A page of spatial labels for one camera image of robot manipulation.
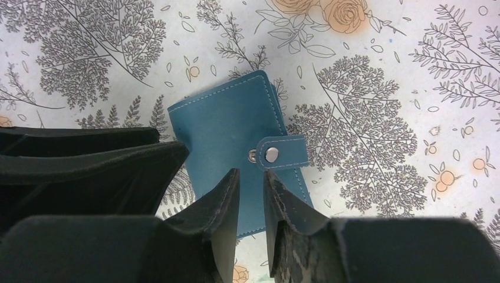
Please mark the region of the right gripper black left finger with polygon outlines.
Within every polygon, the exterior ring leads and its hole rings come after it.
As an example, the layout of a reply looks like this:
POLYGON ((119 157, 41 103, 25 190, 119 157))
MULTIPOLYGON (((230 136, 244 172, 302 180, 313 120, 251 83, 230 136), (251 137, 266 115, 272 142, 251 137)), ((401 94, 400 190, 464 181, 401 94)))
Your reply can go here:
POLYGON ((231 282, 240 172, 174 216, 32 216, 1 244, 2 282, 231 282))

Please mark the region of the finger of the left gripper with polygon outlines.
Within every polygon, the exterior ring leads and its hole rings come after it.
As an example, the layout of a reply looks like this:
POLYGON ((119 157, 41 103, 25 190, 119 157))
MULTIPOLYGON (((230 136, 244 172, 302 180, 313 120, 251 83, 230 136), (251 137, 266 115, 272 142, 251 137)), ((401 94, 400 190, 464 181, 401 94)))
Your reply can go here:
POLYGON ((67 157, 158 143, 151 127, 115 129, 1 128, 1 155, 67 157))
POLYGON ((189 155, 180 142, 67 157, 1 157, 1 233, 35 215, 155 215, 189 155))

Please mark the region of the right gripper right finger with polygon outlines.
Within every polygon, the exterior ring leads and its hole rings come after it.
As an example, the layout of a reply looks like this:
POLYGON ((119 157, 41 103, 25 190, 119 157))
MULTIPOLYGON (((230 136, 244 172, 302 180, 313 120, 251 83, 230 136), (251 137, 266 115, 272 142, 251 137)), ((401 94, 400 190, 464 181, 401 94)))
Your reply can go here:
POLYGON ((498 282, 486 236, 459 218, 329 218, 264 174, 275 282, 498 282))

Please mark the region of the blue leather card holder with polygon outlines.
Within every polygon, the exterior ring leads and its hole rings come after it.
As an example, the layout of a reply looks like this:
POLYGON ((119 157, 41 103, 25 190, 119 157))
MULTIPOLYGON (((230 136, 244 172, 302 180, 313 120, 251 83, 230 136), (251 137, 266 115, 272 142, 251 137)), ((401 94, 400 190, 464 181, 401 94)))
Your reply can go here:
POLYGON ((185 98, 167 109, 178 141, 188 149, 185 166, 197 198, 233 168, 240 172, 237 236, 264 231, 263 178, 272 170, 305 203, 301 173, 309 164, 305 137, 289 134, 276 88, 265 71, 245 74, 185 98))

